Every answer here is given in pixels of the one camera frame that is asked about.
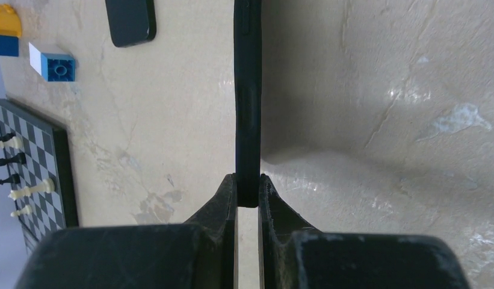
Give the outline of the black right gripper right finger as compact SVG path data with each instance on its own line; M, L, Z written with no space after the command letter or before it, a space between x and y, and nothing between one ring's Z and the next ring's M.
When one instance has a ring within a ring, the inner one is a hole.
M426 235L323 232L259 181L261 288L468 288L454 252Z

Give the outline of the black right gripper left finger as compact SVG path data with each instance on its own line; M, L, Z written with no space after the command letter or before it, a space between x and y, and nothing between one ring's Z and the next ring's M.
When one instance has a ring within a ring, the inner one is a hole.
M183 223L62 229L45 237L16 288L236 288L234 174Z

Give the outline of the black phone case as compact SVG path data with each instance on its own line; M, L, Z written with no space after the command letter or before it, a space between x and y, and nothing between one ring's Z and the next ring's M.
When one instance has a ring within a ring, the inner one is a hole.
M236 106L235 168L238 205L255 208L261 165L261 1L236 0L233 50Z

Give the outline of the black phone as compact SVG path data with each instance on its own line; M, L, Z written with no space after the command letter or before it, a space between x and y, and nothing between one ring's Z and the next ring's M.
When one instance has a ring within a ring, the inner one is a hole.
M154 0L105 0L111 41L127 48L152 41L157 32Z

